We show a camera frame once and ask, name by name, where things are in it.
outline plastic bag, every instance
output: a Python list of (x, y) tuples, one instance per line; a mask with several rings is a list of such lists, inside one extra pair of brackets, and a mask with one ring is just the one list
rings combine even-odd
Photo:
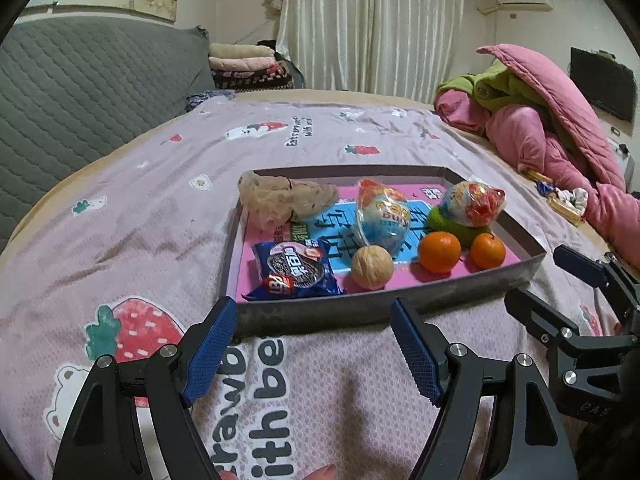
[(364, 178), (358, 182), (356, 225), (353, 234), (361, 246), (378, 245), (398, 255), (409, 232), (409, 206), (397, 189)]
[(457, 224), (482, 227), (498, 218), (505, 200), (506, 193), (501, 189), (463, 180), (444, 193), (440, 212)]
[(238, 189), (249, 221), (262, 230), (275, 229), (289, 220), (313, 218), (338, 202), (338, 188), (333, 184), (260, 176), (253, 171), (242, 174)]

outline gray quilted cushion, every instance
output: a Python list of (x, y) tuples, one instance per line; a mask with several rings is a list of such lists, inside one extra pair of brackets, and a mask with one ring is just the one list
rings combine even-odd
[(203, 32), (122, 18), (15, 25), (0, 47), (0, 251), (52, 187), (214, 88)]

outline orange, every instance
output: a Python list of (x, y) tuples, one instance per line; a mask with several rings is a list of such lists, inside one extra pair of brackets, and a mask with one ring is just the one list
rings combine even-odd
[(480, 269), (495, 269), (500, 267), (507, 255), (504, 244), (491, 233), (478, 235), (471, 244), (469, 256)]
[(429, 272), (446, 274), (460, 259), (460, 241), (451, 233), (435, 231), (420, 240), (418, 261)]

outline candy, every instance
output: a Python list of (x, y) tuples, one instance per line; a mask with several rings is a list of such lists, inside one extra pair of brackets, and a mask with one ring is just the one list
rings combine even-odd
[(353, 234), (360, 246), (377, 245), (396, 256), (409, 231), (409, 221), (402, 193), (368, 178), (359, 181)]
[(493, 222), (504, 208), (501, 189), (463, 180), (447, 189), (440, 212), (444, 218), (468, 227), (482, 227)]
[(324, 240), (264, 242), (254, 245), (255, 262), (262, 284), (242, 297), (254, 300), (286, 300), (342, 294)]

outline oreo cookie package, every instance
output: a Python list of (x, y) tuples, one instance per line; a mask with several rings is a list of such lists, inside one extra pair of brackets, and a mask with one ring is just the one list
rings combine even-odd
[(324, 240), (254, 245), (262, 284), (242, 297), (249, 301), (317, 298), (342, 294)]

